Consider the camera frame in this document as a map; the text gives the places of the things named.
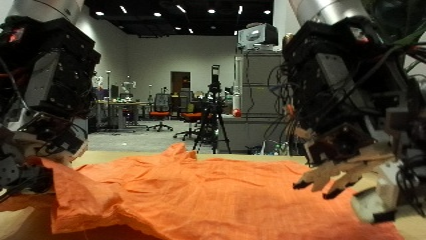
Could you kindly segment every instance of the red chair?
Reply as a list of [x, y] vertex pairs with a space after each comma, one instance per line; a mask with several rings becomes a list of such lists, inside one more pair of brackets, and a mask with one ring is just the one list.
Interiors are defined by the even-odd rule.
[[162, 123], [162, 120], [165, 118], [169, 118], [172, 115], [170, 108], [172, 108], [172, 98], [170, 95], [166, 93], [157, 93], [154, 98], [154, 109], [152, 112], [149, 112], [149, 117], [158, 119], [160, 123], [154, 126], [146, 127], [146, 130], [149, 131], [150, 128], [156, 129], [157, 132], [161, 131], [162, 128], [168, 128], [170, 131], [173, 131], [173, 127], [169, 125], [165, 125]]

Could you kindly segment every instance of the ceiling light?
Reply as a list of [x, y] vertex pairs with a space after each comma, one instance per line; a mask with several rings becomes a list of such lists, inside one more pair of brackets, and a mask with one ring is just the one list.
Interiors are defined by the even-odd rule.
[[185, 13], [185, 9], [180, 6], [180, 5], [176, 5], [176, 7], [182, 11], [182, 13]]
[[120, 8], [121, 8], [121, 11], [122, 11], [124, 13], [128, 13], [128, 11], [125, 10], [125, 8], [124, 8], [122, 6], [120, 6]]

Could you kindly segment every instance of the computer monitor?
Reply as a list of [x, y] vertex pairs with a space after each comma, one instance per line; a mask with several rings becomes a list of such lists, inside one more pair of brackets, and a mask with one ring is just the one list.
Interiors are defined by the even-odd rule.
[[118, 86], [110, 85], [110, 99], [118, 98]]

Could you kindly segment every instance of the wire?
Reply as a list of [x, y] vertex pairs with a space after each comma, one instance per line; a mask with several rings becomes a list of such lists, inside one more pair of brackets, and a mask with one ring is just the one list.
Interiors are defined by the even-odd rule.
[[246, 54], [245, 54], [245, 59], [247, 61], [246, 71], [245, 71], [245, 78], [246, 78], [247, 85], [249, 85], [249, 95], [250, 95], [251, 105], [250, 105], [250, 107], [247, 109], [247, 112], [246, 112], [246, 115], [245, 115], [245, 120], [246, 121], [249, 121], [249, 114], [250, 114], [251, 109], [254, 108], [253, 89], [251, 89], [251, 83], [250, 83], [250, 78], [249, 78], [249, 69], [250, 69], [249, 53], [250, 53], [250, 51], [247, 51]]
[[8, 77], [9, 77], [9, 79], [10, 79], [12, 88], [13, 88], [14, 94], [17, 95], [17, 98], [18, 98], [18, 100], [20, 100], [24, 108], [25, 108], [28, 111], [30, 111], [30, 109], [29, 109], [29, 107], [28, 107], [28, 105], [26, 105], [26, 103], [25, 103], [25, 100], [24, 100], [24, 98], [22, 98], [22, 95], [21, 95], [21, 93], [20, 93], [20, 91], [18, 91], [13, 74], [10, 73], [9, 68], [8, 68], [8, 66], [6, 66], [6, 64], [5, 64], [5, 62], [4, 62], [4, 60], [3, 60], [1, 57], [0, 57], [0, 64], [1, 64], [1, 66], [3, 66], [3, 69], [4, 69], [4, 71], [5, 71], [5, 73], [6, 73]]

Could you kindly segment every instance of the cable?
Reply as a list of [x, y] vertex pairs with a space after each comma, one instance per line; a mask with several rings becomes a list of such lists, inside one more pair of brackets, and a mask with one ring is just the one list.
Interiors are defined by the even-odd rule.
[[24, 98], [22, 98], [22, 95], [21, 95], [21, 93], [20, 93], [20, 91], [18, 91], [13, 74], [10, 73], [9, 68], [8, 68], [8, 66], [6, 66], [6, 64], [5, 64], [5, 62], [4, 62], [4, 60], [3, 60], [1, 57], [0, 57], [0, 64], [1, 64], [1, 66], [3, 66], [3, 69], [4, 69], [5, 73], [8, 74], [9, 79], [10, 79], [12, 88], [13, 88], [14, 94], [17, 95], [17, 98], [18, 98], [18, 100], [20, 100], [24, 108], [25, 108], [28, 111], [30, 111], [30, 109], [29, 109], [29, 107], [28, 107], [28, 105], [26, 105], [26, 103], [25, 103], [25, 100], [24, 100]]

